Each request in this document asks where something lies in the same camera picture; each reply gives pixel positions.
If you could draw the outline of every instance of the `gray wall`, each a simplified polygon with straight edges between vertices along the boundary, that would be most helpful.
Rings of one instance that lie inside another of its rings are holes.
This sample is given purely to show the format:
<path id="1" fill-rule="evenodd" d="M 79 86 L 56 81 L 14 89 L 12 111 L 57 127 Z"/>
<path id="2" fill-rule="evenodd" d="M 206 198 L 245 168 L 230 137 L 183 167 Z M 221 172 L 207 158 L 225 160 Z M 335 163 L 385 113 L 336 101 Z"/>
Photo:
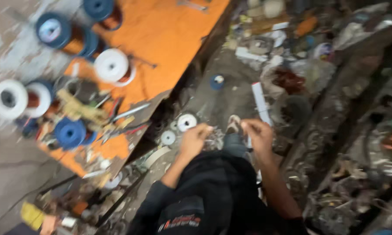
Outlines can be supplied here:
<path id="1" fill-rule="evenodd" d="M 82 0 L 0 0 L 0 82 L 17 79 L 28 82 L 38 77 L 55 79 L 70 62 L 70 57 L 41 45 L 32 27 L 39 16 L 55 10 L 69 18 L 90 24 L 80 8 Z M 29 23 L 9 16 L 15 8 L 29 18 Z M 0 163 L 22 160 L 46 161 L 49 157 L 36 148 L 34 140 L 22 140 L 11 122 L 0 118 Z M 57 163 L 0 169 L 0 215 L 25 193 L 42 185 Z M 57 178 L 69 176 L 63 170 Z M 0 222 L 0 234 L 20 221 L 20 205 Z"/>

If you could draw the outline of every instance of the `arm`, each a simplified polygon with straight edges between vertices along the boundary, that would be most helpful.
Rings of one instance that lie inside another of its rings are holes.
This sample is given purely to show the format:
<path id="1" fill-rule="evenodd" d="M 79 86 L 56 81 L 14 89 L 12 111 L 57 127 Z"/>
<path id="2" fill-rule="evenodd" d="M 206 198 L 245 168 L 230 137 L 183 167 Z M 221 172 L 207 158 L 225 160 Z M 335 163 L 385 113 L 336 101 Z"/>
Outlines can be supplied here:
<path id="1" fill-rule="evenodd" d="M 251 137 L 268 204 L 284 219 L 302 217 L 302 212 L 272 159 L 273 131 L 270 126 L 257 119 L 245 119 L 241 126 Z"/>
<path id="2" fill-rule="evenodd" d="M 166 199 L 174 193 L 184 168 L 202 151 L 204 140 L 211 131 L 211 126 L 202 123 L 184 133 L 180 153 L 161 178 L 161 181 L 156 181 L 152 184 L 145 200 L 136 211 L 128 230 L 128 235 L 155 234 L 157 221 L 165 206 Z"/>
<path id="3" fill-rule="evenodd" d="M 213 128 L 211 126 L 202 123 L 184 133 L 181 141 L 180 153 L 161 178 L 161 182 L 164 185 L 172 189 L 176 188 L 178 179 L 184 168 L 202 151 L 204 141 L 212 130 Z"/>

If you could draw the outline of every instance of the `pliers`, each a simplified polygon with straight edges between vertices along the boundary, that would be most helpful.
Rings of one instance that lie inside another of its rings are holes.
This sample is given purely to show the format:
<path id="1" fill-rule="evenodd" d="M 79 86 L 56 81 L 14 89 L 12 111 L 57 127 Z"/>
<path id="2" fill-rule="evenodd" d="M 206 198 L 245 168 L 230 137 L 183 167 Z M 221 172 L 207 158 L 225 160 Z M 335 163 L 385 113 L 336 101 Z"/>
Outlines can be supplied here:
<path id="1" fill-rule="evenodd" d="M 150 125 L 150 122 L 145 122 L 143 124 L 140 124 L 138 126 L 132 126 L 132 127 L 125 127 L 123 129 L 116 129 L 116 130 L 108 130 L 106 131 L 97 141 L 103 140 L 101 142 L 102 145 L 104 145 L 109 139 L 119 136 L 120 134 L 126 134 L 126 135 L 131 135 L 136 133 L 139 130 L 142 130 Z"/>

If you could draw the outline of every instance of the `orange object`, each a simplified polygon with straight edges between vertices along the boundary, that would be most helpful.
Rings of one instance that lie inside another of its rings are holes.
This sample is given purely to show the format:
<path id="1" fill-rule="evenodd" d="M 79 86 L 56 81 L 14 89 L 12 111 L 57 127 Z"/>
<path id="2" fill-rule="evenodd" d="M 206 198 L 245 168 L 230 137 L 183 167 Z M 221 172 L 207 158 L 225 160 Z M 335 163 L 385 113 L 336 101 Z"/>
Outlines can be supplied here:
<path id="1" fill-rule="evenodd" d="M 205 4 L 203 0 L 192 2 Z M 114 87 L 99 82 L 99 78 L 94 74 L 93 64 L 83 58 L 74 58 L 65 74 L 71 74 L 73 65 L 79 64 L 78 77 L 90 78 L 97 82 L 99 89 L 110 90 L 113 98 L 124 97 L 119 113 L 136 107 L 140 102 L 151 102 L 150 107 L 134 115 L 135 120 L 129 124 L 137 126 L 147 121 L 158 104 L 170 95 L 202 46 L 203 38 L 209 35 L 228 4 L 229 0 L 212 1 L 209 3 L 209 14 L 205 14 L 186 6 L 177 6 L 174 0 L 122 1 L 119 5 L 124 16 L 122 26 L 117 30 L 108 31 L 96 24 L 93 30 L 112 48 L 150 61 L 157 64 L 157 67 L 153 69 L 140 60 L 132 60 L 136 67 L 136 76 L 125 87 Z M 103 104 L 102 107 L 108 113 L 112 108 L 111 104 Z M 88 148 L 93 151 L 94 156 L 102 156 L 113 161 L 120 159 L 125 163 L 144 133 L 145 130 L 133 135 L 122 134 L 109 139 L 104 145 L 101 141 L 95 141 Z M 84 147 L 80 146 L 71 151 L 63 151 L 62 148 L 50 151 L 42 143 L 39 143 L 39 147 L 80 177 L 87 173 L 82 164 L 75 159 Z M 111 167 L 111 171 L 117 174 L 122 166 L 122 163 L 116 164 Z"/>
<path id="2" fill-rule="evenodd" d="M 296 29 L 296 36 L 302 37 L 303 35 L 312 31 L 317 24 L 318 18 L 316 18 L 315 16 L 305 19 L 298 25 L 298 28 Z"/>
<path id="3" fill-rule="evenodd" d="M 71 39 L 62 51 L 71 55 L 77 55 L 84 48 L 83 30 L 76 26 L 72 26 Z"/>
<path id="4" fill-rule="evenodd" d="M 81 215 L 83 211 L 89 206 L 85 201 L 79 201 L 73 208 L 73 213 L 76 215 Z"/>

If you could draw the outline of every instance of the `orange board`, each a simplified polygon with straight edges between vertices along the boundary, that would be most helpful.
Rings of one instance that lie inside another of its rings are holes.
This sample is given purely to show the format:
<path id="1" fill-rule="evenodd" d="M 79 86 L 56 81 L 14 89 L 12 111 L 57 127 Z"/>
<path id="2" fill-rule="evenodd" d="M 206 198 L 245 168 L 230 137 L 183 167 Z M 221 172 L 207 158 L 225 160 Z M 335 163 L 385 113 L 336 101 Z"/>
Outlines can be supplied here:
<path id="1" fill-rule="evenodd" d="M 151 102 L 149 115 L 141 120 L 134 120 L 134 124 L 146 121 L 162 100 L 159 95 L 162 94 L 162 98 L 165 98 L 170 94 L 201 47 L 202 38 L 209 35 L 229 4 L 229 0 L 191 2 L 208 6 L 209 9 L 204 13 L 185 5 L 177 5 L 177 0 L 121 0 L 118 4 L 123 22 L 118 30 L 107 31 L 97 24 L 94 25 L 93 30 L 111 48 L 118 48 L 127 55 L 132 54 L 157 64 L 153 69 L 134 59 L 132 63 L 137 68 L 137 74 L 127 86 L 114 87 L 99 82 L 94 75 L 93 64 L 82 58 L 73 59 L 65 74 L 71 74 L 73 68 L 78 67 L 78 77 L 98 82 L 100 90 L 111 90 L 112 97 L 124 97 L 119 112 L 125 112 L 131 105 L 136 106 L 142 101 Z M 141 136 L 136 136 L 135 140 L 139 141 L 140 138 Z M 46 146 L 40 147 L 49 152 Z M 91 147 L 104 158 L 119 157 L 126 162 L 134 146 L 130 144 L 130 138 L 118 136 L 104 145 L 94 142 Z M 59 149 L 49 153 L 79 176 L 84 176 L 86 172 L 74 160 L 81 148 L 70 152 Z"/>

